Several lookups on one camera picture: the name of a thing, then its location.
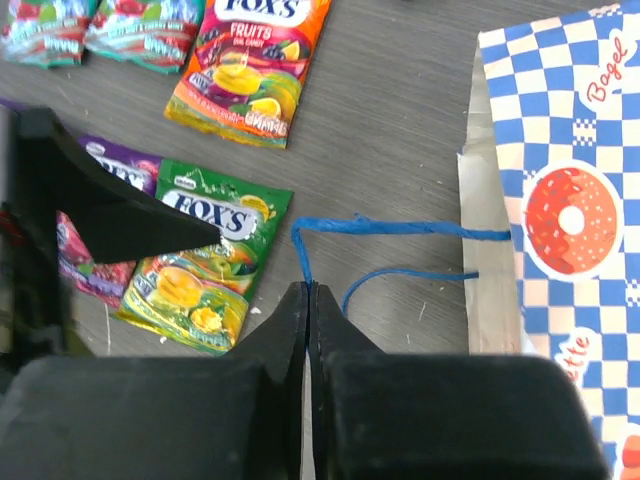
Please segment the orange snack packet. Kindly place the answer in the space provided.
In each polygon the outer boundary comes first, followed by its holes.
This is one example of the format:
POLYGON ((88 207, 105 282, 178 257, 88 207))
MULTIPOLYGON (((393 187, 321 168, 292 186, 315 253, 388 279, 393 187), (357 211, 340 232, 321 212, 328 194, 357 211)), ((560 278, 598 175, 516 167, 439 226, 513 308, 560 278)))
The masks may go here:
POLYGON ((209 1, 168 119, 242 144, 283 148, 331 4, 209 1))

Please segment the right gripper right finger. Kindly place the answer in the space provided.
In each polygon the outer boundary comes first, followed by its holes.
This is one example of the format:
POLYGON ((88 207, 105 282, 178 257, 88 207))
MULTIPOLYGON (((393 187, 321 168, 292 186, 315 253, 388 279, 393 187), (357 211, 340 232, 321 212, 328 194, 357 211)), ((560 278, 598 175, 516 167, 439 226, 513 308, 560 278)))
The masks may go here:
POLYGON ((309 293, 320 479, 604 479, 575 387, 537 356, 393 354, 309 293))

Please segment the green tea snack packet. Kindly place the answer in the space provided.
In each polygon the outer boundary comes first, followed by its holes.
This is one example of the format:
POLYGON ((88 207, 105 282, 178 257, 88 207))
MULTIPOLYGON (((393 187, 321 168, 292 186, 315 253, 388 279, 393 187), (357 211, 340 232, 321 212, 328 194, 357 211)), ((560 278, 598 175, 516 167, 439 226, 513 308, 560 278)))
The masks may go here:
POLYGON ((155 196, 217 227, 220 241, 140 261, 114 315, 224 354, 239 339, 293 193, 165 159, 155 196))

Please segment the checkered paper bag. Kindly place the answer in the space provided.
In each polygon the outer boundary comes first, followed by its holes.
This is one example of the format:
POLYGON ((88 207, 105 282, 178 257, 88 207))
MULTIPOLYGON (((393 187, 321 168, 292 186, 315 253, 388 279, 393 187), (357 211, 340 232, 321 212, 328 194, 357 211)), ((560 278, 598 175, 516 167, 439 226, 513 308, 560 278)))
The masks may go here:
POLYGON ((555 362, 612 479, 639 475, 639 5, 479 35, 459 156, 467 313, 555 362))

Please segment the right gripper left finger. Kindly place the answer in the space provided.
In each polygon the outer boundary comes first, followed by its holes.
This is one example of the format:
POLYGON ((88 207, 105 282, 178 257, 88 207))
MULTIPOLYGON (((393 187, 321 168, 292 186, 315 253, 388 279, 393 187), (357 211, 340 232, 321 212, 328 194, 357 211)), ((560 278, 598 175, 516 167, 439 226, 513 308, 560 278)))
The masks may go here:
POLYGON ((296 479, 308 292, 220 357, 46 356, 1 403, 5 479, 296 479))

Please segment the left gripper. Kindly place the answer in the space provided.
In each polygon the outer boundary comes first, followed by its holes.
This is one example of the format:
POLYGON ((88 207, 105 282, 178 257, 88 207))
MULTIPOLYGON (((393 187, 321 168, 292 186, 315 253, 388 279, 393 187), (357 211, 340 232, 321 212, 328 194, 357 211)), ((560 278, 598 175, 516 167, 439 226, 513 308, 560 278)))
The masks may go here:
POLYGON ((219 243, 218 227, 108 172, 48 108, 1 109, 1 378, 49 355, 90 356, 58 272, 56 216, 98 263, 219 243))

